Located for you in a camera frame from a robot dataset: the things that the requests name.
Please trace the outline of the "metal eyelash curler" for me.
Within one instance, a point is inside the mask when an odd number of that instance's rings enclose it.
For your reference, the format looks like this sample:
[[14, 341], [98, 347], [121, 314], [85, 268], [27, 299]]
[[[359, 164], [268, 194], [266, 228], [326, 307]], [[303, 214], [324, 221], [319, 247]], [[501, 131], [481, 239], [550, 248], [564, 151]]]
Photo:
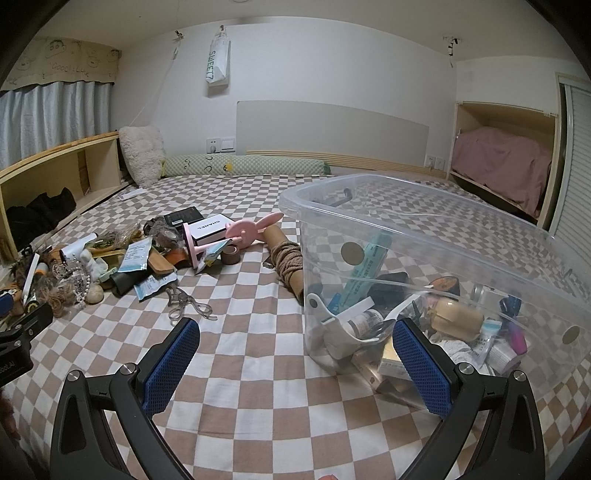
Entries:
[[187, 307], [192, 308], [202, 318], [211, 321], [217, 320], [211, 305], [197, 302], [197, 300], [184, 292], [183, 289], [180, 289], [176, 284], [167, 286], [165, 291], [168, 296], [168, 306], [170, 308], [168, 318], [172, 325], [176, 325], [184, 317]]

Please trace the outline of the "blue face mask packet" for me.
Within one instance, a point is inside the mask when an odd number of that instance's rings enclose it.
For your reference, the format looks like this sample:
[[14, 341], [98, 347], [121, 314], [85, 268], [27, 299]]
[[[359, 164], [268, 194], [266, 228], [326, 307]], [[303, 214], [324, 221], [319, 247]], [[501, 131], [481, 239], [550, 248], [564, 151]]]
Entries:
[[120, 273], [142, 271], [147, 268], [148, 257], [152, 247], [152, 238], [146, 237], [131, 243], [118, 267]]

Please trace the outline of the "beige smooth stone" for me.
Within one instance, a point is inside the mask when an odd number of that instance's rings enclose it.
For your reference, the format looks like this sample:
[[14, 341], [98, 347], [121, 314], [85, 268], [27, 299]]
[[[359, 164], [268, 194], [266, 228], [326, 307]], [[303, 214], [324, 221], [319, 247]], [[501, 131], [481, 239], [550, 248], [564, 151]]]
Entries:
[[85, 296], [85, 303], [95, 305], [104, 299], [104, 291], [100, 284], [93, 283], [89, 286]]

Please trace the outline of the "wooden bedside shelf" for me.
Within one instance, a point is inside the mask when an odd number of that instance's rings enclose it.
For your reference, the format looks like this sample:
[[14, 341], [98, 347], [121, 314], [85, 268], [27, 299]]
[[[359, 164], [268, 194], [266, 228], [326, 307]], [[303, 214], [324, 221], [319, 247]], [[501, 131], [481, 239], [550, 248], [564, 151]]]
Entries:
[[76, 208], [57, 230], [128, 185], [119, 167], [117, 132], [95, 135], [25, 158], [1, 171], [1, 258], [19, 258], [6, 210], [24, 206], [37, 195], [73, 194]]

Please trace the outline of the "white Chanel box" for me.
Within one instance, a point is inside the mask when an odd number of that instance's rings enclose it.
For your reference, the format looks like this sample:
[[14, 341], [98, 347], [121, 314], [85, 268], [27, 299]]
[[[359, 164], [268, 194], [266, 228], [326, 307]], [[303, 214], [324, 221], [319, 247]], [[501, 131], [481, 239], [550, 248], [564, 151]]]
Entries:
[[191, 223], [188, 227], [194, 243], [200, 246], [224, 239], [226, 226], [231, 223], [228, 217], [216, 214]]

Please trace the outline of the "black flat box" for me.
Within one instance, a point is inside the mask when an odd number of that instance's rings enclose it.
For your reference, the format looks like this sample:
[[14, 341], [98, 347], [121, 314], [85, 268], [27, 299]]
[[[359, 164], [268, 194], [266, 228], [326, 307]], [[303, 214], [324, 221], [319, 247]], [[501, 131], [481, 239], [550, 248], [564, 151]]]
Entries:
[[204, 220], [204, 215], [202, 215], [196, 207], [190, 206], [166, 214], [164, 216], [164, 220], [169, 226], [178, 229], [182, 227], [183, 223], [191, 224], [200, 220]]

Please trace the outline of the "pink bunny phone stand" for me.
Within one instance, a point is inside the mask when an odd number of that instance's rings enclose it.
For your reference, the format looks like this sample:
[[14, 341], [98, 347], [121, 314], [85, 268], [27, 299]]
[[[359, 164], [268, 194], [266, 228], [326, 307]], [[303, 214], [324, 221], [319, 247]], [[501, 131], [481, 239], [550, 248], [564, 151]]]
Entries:
[[189, 224], [183, 223], [182, 233], [191, 268], [199, 273], [204, 268], [211, 266], [221, 256], [221, 252], [226, 246], [233, 245], [240, 251], [252, 245], [254, 241], [263, 241], [263, 231], [281, 219], [283, 219], [283, 213], [273, 212], [259, 221], [249, 219], [232, 221], [226, 226], [224, 239], [200, 246], [194, 243], [190, 235]]

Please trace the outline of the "teal box in bin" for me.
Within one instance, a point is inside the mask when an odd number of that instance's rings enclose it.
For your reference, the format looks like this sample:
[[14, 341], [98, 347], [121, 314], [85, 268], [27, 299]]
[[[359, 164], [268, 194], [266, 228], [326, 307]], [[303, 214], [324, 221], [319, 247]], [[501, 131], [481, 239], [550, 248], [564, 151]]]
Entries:
[[391, 245], [392, 236], [381, 232], [375, 235], [365, 247], [354, 242], [348, 242], [342, 246], [342, 258], [346, 263], [353, 264], [353, 270], [346, 280], [344, 289], [335, 293], [329, 302], [329, 311], [335, 314], [342, 313], [367, 297], [370, 287], [382, 269]]

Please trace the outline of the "cardboard tube with twine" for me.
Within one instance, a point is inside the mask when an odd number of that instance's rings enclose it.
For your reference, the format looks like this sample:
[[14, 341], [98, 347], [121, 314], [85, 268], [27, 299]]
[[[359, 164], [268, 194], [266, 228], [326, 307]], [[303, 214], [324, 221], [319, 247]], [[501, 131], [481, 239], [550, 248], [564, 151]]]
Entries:
[[270, 252], [269, 263], [280, 281], [294, 294], [298, 303], [304, 302], [304, 265], [301, 246], [290, 241], [276, 225], [263, 231], [263, 241]]

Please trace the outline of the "clear plastic storage bin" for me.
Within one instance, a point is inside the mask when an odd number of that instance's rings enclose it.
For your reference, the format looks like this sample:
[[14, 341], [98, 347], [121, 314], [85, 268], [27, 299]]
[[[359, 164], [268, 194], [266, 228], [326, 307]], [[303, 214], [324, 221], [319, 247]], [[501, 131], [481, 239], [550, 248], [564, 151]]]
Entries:
[[[394, 320], [414, 320], [456, 362], [505, 375], [522, 369], [541, 412], [590, 405], [590, 276], [547, 232], [423, 181], [377, 174], [287, 189], [280, 209], [300, 226], [304, 347], [338, 379], [342, 399], [420, 398], [388, 361]], [[363, 300], [329, 311], [353, 270], [342, 246], [381, 233], [392, 245]]]

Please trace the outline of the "green bolster pillow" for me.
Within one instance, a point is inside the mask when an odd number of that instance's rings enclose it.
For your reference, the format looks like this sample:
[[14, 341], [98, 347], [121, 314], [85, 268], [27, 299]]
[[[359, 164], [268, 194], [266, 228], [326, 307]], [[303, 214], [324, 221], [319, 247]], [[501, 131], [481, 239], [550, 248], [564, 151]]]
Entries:
[[190, 154], [165, 158], [162, 177], [198, 176], [322, 176], [331, 174], [325, 161], [314, 158], [235, 154]]

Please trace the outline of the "pink blanket in alcove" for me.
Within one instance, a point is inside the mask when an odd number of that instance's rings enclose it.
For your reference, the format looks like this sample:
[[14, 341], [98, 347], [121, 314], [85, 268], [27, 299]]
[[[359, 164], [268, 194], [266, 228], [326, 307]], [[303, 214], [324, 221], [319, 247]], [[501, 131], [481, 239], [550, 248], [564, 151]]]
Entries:
[[551, 151], [534, 139], [481, 127], [458, 136], [451, 169], [537, 216], [551, 159]]

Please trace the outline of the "grey headboard panel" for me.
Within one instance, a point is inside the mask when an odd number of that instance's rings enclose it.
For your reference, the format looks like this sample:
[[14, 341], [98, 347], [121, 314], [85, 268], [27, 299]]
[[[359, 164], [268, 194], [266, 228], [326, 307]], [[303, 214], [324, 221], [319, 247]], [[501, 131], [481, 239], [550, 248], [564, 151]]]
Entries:
[[429, 127], [369, 110], [314, 102], [236, 104], [238, 152], [342, 154], [421, 166]]

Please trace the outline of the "hanging white paper bag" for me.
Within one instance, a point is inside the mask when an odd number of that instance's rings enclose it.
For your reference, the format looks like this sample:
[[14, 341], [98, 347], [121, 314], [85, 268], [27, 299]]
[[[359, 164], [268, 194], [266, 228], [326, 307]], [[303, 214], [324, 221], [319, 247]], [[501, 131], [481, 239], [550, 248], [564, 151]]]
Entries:
[[229, 82], [230, 39], [221, 25], [211, 41], [205, 80], [208, 86], [222, 86]]

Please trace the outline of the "wall power socket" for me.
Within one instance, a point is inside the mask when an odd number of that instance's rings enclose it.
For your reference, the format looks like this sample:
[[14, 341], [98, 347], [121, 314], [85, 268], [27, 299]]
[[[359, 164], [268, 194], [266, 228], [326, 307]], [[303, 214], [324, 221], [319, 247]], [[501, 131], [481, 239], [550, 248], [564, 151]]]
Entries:
[[207, 154], [235, 152], [235, 137], [207, 138], [205, 152]]

